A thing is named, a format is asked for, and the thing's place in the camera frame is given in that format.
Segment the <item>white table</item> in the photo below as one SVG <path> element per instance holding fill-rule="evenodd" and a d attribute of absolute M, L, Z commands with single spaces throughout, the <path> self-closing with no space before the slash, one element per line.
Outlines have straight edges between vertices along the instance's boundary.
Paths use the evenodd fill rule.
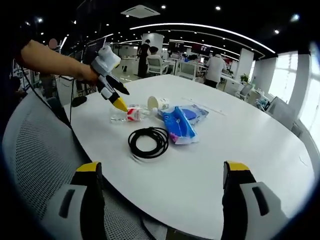
<path fill-rule="evenodd" d="M 153 162 L 139 163 L 131 155 L 128 136 L 148 126 L 163 127 L 160 120 L 110 123 L 112 105 L 99 93 L 72 109 L 72 128 L 88 156 L 102 162 L 107 180 L 150 216 L 190 235 L 220 239 L 223 166 L 228 160 L 246 164 L 255 179 L 281 199 L 288 218 L 305 203 L 314 183 L 310 157 L 304 144 L 272 117 L 222 91 L 173 75 L 133 81 L 126 87 L 130 95 L 122 97 L 127 104 L 146 104 L 154 95 L 209 111 L 195 127 L 199 143 L 170 142 Z M 149 150 L 155 143 L 143 138 L 138 145 Z"/>

